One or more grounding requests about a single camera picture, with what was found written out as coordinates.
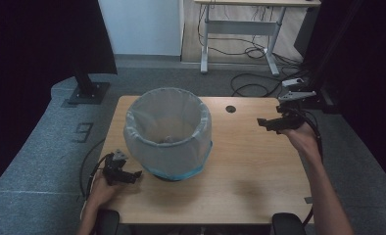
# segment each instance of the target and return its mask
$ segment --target black armrest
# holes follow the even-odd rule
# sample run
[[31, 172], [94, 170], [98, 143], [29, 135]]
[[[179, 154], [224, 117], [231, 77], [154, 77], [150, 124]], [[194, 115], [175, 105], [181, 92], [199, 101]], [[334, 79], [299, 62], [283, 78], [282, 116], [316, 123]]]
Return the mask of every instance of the black armrest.
[[98, 210], [95, 231], [97, 235], [116, 235], [120, 224], [120, 214], [117, 211]]
[[307, 235], [300, 218], [293, 213], [276, 213], [272, 217], [271, 234]]

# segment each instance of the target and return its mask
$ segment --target plastic bag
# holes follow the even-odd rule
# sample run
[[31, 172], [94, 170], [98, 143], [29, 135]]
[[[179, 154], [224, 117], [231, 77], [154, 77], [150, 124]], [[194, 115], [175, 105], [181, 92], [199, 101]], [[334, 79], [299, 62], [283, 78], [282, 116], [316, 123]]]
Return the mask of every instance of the plastic bag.
[[147, 171], [182, 180], [203, 170], [212, 149], [212, 117], [193, 93], [160, 88], [131, 105], [123, 135], [130, 154]]

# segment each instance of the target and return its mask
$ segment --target white desk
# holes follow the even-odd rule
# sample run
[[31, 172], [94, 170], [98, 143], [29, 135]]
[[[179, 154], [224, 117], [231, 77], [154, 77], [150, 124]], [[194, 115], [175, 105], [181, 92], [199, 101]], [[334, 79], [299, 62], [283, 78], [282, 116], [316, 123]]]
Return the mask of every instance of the white desk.
[[[272, 39], [265, 48], [265, 57], [273, 75], [279, 75], [278, 68], [272, 57], [272, 50], [281, 29], [282, 20], [287, 7], [319, 7], [319, 0], [195, 0], [198, 4], [206, 5], [206, 18], [204, 28], [204, 42], [202, 47], [201, 73], [208, 72], [208, 34], [242, 34], [242, 35], [270, 35]], [[238, 21], [211, 21], [209, 11], [211, 5], [236, 5], [236, 6], [272, 6], [281, 7], [276, 22], [238, 22]]]

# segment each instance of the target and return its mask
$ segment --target table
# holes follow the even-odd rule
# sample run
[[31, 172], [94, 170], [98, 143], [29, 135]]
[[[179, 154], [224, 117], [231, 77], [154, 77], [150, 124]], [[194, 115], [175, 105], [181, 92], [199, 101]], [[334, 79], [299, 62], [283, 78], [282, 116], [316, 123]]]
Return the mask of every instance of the table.
[[[242, 35], [271, 35], [269, 45], [264, 49], [265, 58], [273, 75], [279, 76], [278, 68], [272, 57], [276, 38], [281, 29], [282, 20], [287, 7], [319, 7], [319, 0], [195, 0], [198, 4], [206, 5], [204, 28], [204, 42], [202, 47], [201, 73], [208, 72], [208, 34], [242, 34]], [[211, 5], [236, 5], [236, 6], [271, 6], [281, 7], [276, 22], [239, 22], [239, 21], [211, 21], [209, 9]]]
[[[122, 96], [101, 153], [121, 149], [129, 156], [123, 170], [142, 166], [123, 139], [125, 114], [136, 96]], [[212, 115], [213, 142], [204, 170], [185, 180], [166, 182], [143, 170], [106, 209], [127, 224], [269, 224], [277, 212], [305, 219], [311, 205], [301, 160], [283, 135], [259, 127], [257, 118], [278, 118], [273, 98], [201, 97]], [[235, 113], [228, 113], [234, 106]]]

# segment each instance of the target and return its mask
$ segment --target table leg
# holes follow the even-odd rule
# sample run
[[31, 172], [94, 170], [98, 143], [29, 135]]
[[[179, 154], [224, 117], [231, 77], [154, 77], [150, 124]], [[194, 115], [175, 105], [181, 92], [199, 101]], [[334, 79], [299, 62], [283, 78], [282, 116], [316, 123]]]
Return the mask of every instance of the table leg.
[[208, 72], [208, 23], [209, 23], [209, 8], [210, 5], [206, 5], [206, 18], [205, 18], [205, 32], [204, 32], [204, 41], [202, 46], [202, 61], [200, 64], [200, 72]]
[[275, 26], [273, 36], [269, 41], [268, 47], [264, 49], [266, 60], [274, 76], [279, 76], [279, 71], [278, 71], [278, 68], [276, 67], [275, 60], [272, 57], [272, 50], [273, 50], [273, 47], [275, 46], [275, 42], [276, 42], [276, 39], [278, 38], [279, 30], [281, 29], [281, 26], [282, 26], [282, 20], [284, 19], [285, 9], [286, 7], [281, 7], [279, 18], [276, 21], [276, 26]]

